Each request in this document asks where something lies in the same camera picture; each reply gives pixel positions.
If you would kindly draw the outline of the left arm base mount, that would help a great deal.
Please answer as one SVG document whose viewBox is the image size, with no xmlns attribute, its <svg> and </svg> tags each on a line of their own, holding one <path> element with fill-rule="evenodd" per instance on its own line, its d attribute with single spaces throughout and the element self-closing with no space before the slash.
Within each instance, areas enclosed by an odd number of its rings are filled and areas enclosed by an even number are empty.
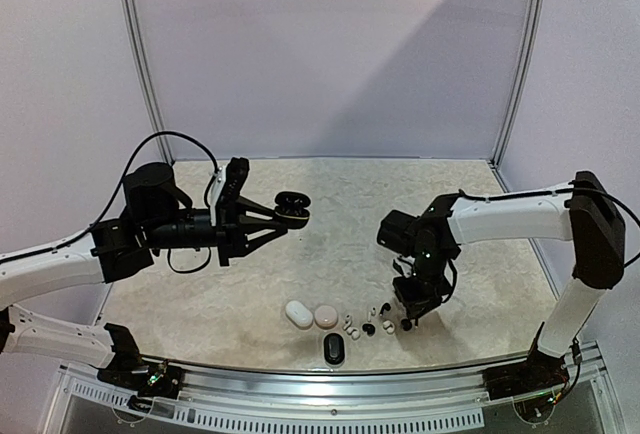
<svg viewBox="0 0 640 434">
<path fill-rule="evenodd" d="M 106 323 L 113 358 L 97 370 L 97 379 L 105 384 L 137 392 L 138 397 L 177 399 L 184 370 L 168 360 L 147 362 L 143 359 L 130 331 L 120 325 Z"/>
</svg>

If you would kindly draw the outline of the black oval earbud case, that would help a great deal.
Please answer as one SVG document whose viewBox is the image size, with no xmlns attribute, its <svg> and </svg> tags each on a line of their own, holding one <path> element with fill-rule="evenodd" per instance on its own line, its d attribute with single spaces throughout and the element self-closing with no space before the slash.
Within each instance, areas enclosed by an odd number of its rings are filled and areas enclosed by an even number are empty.
<svg viewBox="0 0 640 434">
<path fill-rule="evenodd" d="M 323 338 L 323 357 L 331 366 L 338 366 L 344 362 L 345 345 L 340 334 L 330 333 Z"/>
</svg>

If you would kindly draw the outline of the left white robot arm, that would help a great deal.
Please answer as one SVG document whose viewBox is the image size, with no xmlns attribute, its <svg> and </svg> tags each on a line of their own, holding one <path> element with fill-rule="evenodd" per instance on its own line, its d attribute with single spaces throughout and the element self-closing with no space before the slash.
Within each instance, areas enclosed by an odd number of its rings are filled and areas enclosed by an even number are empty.
<svg viewBox="0 0 640 434">
<path fill-rule="evenodd" d="M 111 284 L 153 265 L 162 251 L 207 249 L 220 265 L 242 258 L 309 221 L 309 198 L 280 192 L 267 208 L 242 196 L 245 158 L 217 170 L 196 208 L 162 162 L 123 179 L 125 208 L 70 240 L 1 258 L 1 350 L 84 363 L 111 373 L 128 388 L 148 380 L 148 366 L 129 330 L 111 323 L 85 326 L 38 315 L 20 302 L 79 285 Z"/>
</svg>

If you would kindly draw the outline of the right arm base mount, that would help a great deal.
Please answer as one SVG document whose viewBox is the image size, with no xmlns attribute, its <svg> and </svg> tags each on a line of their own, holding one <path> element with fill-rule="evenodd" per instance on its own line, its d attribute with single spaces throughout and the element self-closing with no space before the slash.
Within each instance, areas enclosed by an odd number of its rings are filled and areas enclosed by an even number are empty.
<svg viewBox="0 0 640 434">
<path fill-rule="evenodd" d="M 502 366 L 489 367 L 482 372 L 483 386 L 491 400 L 515 397 L 534 391 L 551 391 L 560 386 L 557 394 L 551 394 L 547 402 L 557 404 L 566 397 L 577 384 L 582 363 L 580 343 L 574 338 L 570 345 L 571 355 L 576 367 L 571 377 L 564 356 L 552 357 L 544 354 L 535 338 L 524 361 Z"/>
</svg>

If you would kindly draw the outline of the pink round earbud case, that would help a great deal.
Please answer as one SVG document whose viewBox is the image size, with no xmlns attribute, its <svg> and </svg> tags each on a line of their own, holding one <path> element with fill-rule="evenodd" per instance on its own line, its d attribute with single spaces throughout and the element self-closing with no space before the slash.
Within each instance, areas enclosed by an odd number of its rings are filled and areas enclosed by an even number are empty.
<svg viewBox="0 0 640 434">
<path fill-rule="evenodd" d="M 334 328 L 339 321 L 338 311 L 330 305 L 321 305 L 314 311 L 314 322 L 321 329 Z"/>
</svg>

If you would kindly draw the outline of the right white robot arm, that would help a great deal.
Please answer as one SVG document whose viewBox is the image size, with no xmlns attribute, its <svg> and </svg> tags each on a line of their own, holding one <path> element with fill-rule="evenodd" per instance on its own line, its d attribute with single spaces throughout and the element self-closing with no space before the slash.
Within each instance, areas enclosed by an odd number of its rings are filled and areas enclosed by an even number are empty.
<svg viewBox="0 0 640 434">
<path fill-rule="evenodd" d="M 381 221 L 377 243 L 397 254 L 392 281 L 408 321 L 417 321 L 446 303 L 457 278 L 447 277 L 465 245 L 510 239 L 570 242 L 574 267 L 552 313 L 534 342 L 533 354 L 517 369 L 517 381 L 537 390 L 561 358 L 604 293 L 626 269 L 626 225 L 620 203 L 590 171 L 537 191 L 472 196 L 463 191 L 436 197 L 414 216 L 390 211 Z"/>
</svg>

